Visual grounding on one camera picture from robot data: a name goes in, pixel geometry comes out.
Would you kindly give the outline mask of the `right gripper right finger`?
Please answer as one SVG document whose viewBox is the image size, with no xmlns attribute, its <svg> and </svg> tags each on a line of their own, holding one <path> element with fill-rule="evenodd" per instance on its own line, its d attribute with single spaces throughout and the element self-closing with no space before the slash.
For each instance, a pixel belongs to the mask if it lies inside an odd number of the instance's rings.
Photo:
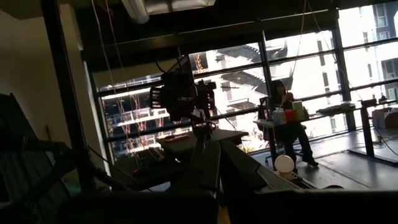
<svg viewBox="0 0 398 224">
<path fill-rule="evenodd" d="M 222 140 L 220 177 L 226 199 L 263 199 L 266 181 L 257 173 L 261 164 L 235 144 Z"/>
</svg>

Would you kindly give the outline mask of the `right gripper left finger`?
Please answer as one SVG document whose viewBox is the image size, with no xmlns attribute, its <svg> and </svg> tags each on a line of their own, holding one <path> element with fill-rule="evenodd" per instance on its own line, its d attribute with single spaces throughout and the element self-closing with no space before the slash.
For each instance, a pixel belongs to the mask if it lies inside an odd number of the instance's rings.
<svg viewBox="0 0 398 224">
<path fill-rule="evenodd" d="M 174 192 L 216 198 L 220 186 L 220 143 L 210 142 L 174 184 Z"/>
</svg>

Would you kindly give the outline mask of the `grey side table top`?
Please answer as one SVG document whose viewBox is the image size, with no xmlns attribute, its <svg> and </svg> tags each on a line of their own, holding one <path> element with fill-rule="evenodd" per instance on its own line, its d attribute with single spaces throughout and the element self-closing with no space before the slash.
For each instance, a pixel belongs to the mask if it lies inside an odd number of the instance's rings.
<svg viewBox="0 0 398 224">
<path fill-rule="evenodd" d="M 245 131 L 230 131 L 225 129 L 215 129 L 212 132 L 210 141 L 219 141 L 219 140 L 228 140 L 236 145 L 242 143 L 242 137 L 248 136 L 249 133 Z M 160 138 L 157 142 L 161 145 L 161 148 L 165 152 L 169 153 L 183 153 L 192 151 L 196 144 L 196 137 L 193 131 L 176 134 L 171 136 L 166 136 L 164 138 Z"/>
</svg>

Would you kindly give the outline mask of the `white bulb table lamp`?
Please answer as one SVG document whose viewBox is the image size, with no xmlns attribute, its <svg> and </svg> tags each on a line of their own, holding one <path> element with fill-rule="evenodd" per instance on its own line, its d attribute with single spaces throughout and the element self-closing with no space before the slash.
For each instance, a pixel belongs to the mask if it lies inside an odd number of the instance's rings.
<svg viewBox="0 0 398 224">
<path fill-rule="evenodd" d="M 274 162 L 274 168 L 276 169 L 276 173 L 282 178 L 287 180 L 294 178 L 295 162 L 289 156 L 278 156 Z"/>
</svg>

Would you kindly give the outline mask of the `black keyboard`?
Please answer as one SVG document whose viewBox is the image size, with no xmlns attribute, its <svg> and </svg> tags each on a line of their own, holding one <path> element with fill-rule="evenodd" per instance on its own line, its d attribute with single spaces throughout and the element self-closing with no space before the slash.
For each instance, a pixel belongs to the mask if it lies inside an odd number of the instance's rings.
<svg viewBox="0 0 398 224">
<path fill-rule="evenodd" d="M 154 147 L 139 151 L 135 153 L 134 157 L 139 167 L 151 166 L 152 164 L 161 162 L 165 158 L 163 150 Z"/>
</svg>

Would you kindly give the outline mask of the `person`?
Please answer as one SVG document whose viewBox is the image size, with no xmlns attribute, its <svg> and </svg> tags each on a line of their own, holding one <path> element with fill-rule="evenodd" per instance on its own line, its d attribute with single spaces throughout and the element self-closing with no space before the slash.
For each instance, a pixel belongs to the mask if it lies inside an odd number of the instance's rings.
<svg viewBox="0 0 398 224">
<path fill-rule="evenodd" d="M 282 111 L 293 110 L 293 102 L 295 101 L 294 96 L 291 92 L 288 92 L 280 80 L 274 80 L 270 84 L 271 97 L 269 98 L 269 106 L 273 109 L 281 108 Z M 313 158 L 313 151 L 311 149 L 308 136 L 301 123 L 298 121 L 292 124 L 283 125 L 277 128 L 275 135 L 278 141 L 280 141 L 285 149 L 285 154 L 289 156 L 294 163 L 296 163 L 297 157 L 294 151 L 294 141 L 298 139 L 302 148 L 302 160 L 308 165 L 318 167 L 318 162 Z"/>
</svg>

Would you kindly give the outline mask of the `white and blue carton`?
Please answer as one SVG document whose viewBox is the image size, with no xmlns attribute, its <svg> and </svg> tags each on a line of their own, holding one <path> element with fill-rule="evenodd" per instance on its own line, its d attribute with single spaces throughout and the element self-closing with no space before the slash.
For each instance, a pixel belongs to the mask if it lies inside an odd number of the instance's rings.
<svg viewBox="0 0 398 224">
<path fill-rule="evenodd" d="M 286 119 L 285 119 L 285 112 L 282 108 L 277 108 L 272 112 L 272 119 L 274 120 L 274 123 L 277 125 L 285 124 Z"/>
</svg>

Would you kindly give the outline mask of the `black computer mouse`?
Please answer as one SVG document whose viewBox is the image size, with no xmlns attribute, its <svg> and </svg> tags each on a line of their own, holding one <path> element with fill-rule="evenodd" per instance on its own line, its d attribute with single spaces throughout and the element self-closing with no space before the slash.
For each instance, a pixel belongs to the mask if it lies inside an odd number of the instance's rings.
<svg viewBox="0 0 398 224">
<path fill-rule="evenodd" d="M 150 167 L 141 167 L 133 171 L 132 177 L 135 179 L 141 179 L 150 172 Z"/>
</svg>

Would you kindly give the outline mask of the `pale green box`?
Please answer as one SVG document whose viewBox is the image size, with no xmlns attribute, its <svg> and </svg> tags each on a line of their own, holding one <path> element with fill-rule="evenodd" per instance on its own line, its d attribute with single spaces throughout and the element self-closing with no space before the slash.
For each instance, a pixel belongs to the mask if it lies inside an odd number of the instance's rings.
<svg viewBox="0 0 398 224">
<path fill-rule="evenodd" d="M 303 121 L 305 119 L 305 110 L 301 101 L 293 101 L 292 109 L 295 111 L 295 119 Z"/>
</svg>

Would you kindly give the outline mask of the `black standing desk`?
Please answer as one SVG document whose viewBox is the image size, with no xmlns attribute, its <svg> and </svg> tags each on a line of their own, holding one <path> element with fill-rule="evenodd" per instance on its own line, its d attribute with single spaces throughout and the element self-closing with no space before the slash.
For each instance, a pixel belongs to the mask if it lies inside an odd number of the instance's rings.
<svg viewBox="0 0 398 224">
<path fill-rule="evenodd" d="M 363 152 L 363 151 L 360 151 L 359 149 L 349 149 L 349 152 L 359 154 L 362 156 L 366 156 L 369 158 L 377 159 L 379 161 L 387 162 L 394 166 L 398 166 L 398 152 L 395 152 L 392 149 L 389 149 L 393 154 L 396 155 L 396 157 L 397 157 L 396 159 L 393 159 L 390 157 L 384 157 L 384 156 L 381 156 L 380 154 L 376 154 L 374 152 L 373 139 L 372 139 L 372 135 L 371 135 L 371 126 L 370 126 L 370 122 L 369 122 L 369 113 L 368 113 L 368 108 L 371 106 L 379 106 L 379 105 L 384 105 L 384 104 L 394 103 L 394 102 L 396 102 L 396 100 L 386 100 L 386 101 L 383 101 L 382 103 L 375 103 L 375 104 L 365 103 L 363 105 L 361 102 L 361 105 L 356 105 L 355 108 L 341 110 L 341 111 L 337 111 L 335 113 L 330 113 L 330 114 L 317 113 L 317 114 L 309 116 L 309 119 L 305 119 L 305 121 L 311 121 L 311 120 L 325 118 L 327 116 L 334 116 L 337 114 L 348 113 L 348 112 L 360 110 L 361 121 L 363 124 L 362 130 L 363 130 L 363 136 L 364 136 L 364 140 L 365 140 L 366 151 Z M 277 159 L 277 157 L 280 156 L 280 153 L 277 152 L 277 148 L 276 148 L 276 138 L 275 138 L 276 135 L 275 135 L 274 131 L 275 131 L 275 129 L 287 127 L 289 124 L 288 123 L 287 124 L 275 124 L 273 122 L 273 120 L 266 120 L 266 119 L 258 119 L 258 120 L 255 120 L 254 123 L 256 123 L 257 125 L 260 125 L 262 127 L 262 130 L 268 134 L 269 149 L 271 151 L 271 161 L 273 164 L 275 162 L 275 160 Z"/>
</svg>

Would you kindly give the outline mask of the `brown cardboard box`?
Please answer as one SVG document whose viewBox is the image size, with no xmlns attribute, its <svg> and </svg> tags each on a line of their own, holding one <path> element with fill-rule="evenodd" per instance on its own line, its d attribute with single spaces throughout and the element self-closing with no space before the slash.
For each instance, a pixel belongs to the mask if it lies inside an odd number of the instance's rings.
<svg viewBox="0 0 398 224">
<path fill-rule="evenodd" d="M 398 108 L 383 108 L 372 112 L 373 126 L 379 129 L 398 128 Z"/>
</svg>

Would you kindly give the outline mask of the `black aluminium table frame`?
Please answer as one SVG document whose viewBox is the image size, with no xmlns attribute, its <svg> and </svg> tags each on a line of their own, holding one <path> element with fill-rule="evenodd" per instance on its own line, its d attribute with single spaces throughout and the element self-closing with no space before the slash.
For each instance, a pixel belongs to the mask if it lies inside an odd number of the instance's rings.
<svg viewBox="0 0 398 224">
<path fill-rule="evenodd" d="M 315 189 L 316 187 L 309 181 L 298 176 L 296 173 L 288 174 L 287 177 L 279 175 L 264 166 L 257 169 L 259 174 L 265 181 L 266 186 L 272 190 L 295 190 L 295 189 Z"/>
</svg>

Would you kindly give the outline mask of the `white round air duct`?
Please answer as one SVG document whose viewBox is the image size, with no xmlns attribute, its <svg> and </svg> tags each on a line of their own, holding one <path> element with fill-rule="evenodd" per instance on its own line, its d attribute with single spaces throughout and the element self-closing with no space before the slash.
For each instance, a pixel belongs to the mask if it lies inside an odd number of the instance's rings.
<svg viewBox="0 0 398 224">
<path fill-rule="evenodd" d="M 216 0 L 120 0 L 133 22 L 146 23 L 149 16 L 213 6 Z"/>
</svg>

